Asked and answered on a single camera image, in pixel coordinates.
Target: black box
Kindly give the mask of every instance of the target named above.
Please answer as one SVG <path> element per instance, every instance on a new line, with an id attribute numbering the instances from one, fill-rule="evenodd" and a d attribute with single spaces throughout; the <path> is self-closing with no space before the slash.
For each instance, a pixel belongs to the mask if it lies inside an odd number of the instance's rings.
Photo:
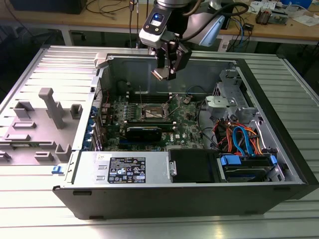
<path id="1" fill-rule="evenodd" d="M 87 0 L 10 0 L 17 11 L 48 11 L 80 14 Z"/>

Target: white sticker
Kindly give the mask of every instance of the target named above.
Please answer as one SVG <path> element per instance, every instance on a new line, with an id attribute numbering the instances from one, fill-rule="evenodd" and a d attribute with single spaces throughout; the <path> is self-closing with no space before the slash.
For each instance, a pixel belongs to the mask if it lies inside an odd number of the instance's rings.
<path id="1" fill-rule="evenodd" d="M 112 157 L 110 153 L 98 153 L 96 160 L 109 160 Z"/>

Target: side panel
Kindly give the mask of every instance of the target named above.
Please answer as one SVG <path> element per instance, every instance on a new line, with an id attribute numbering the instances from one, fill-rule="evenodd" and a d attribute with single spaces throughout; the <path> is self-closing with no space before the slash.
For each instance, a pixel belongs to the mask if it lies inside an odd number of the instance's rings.
<path id="1" fill-rule="evenodd" d="M 304 186 L 60 189 L 53 192 L 80 219 L 263 214 Z"/>

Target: table leg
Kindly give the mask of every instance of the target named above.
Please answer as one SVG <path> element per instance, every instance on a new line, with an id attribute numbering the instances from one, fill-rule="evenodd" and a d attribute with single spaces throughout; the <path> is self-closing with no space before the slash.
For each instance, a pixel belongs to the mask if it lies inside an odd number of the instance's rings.
<path id="1" fill-rule="evenodd" d="M 68 29 L 63 29 L 63 30 L 61 30 L 61 32 L 63 35 L 63 40 L 64 40 L 65 45 L 66 46 L 74 46 L 71 31 Z"/>
<path id="2" fill-rule="evenodd" d="M 233 38 L 233 35 L 224 35 L 221 38 L 218 51 L 225 52 L 228 48 L 230 40 Z"/>

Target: blue cable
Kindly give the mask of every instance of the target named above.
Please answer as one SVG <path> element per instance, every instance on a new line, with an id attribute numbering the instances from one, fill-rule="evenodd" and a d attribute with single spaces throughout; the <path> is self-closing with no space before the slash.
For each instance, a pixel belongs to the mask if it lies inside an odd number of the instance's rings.
<path id="1" fill-rule="evenodd" d="M 245 156 L 245 152 L 243 151 L 243 149 L 241 147 L 239 147 L 238 143 L 237 143 L 237 138 L 236 138 L 236 132 L 238 130 L 241 130 L 244 134 L 244 137 L 245 137 L 245 144 L 246 144 L 246 148 L 247 148 L 247 152 L 249 155 L 251 156 L 255 156 L 254 154 L 254 151 L 253 151 L 253 148 L 250 146 L 249 144 L 249 136 L 248 136 L 248 133 L 247 131 L 245 130 L 244 127 L 242 126 L 237 126 L 236 128 L 234 128 L 233 130 L 233 142 L 234 142 L 234 145 L 235 147 L 241 152 L 241 155 L 242 156 Z"/>
<path id="2" fill-rule="evenodd" d="M 240 43 L 239 43 L 239 49 L 240 49 L 243 46 L 242 43 L 243 43 L 243 39 L 244 39 L 244 28 L 243 28 L 243 25 L 240 23 L 240 21 L 238 21 L 237 19 L 231 18 L 231 20 L 237 22 L 241 28 L 241 39 L 240 39 Z"/>

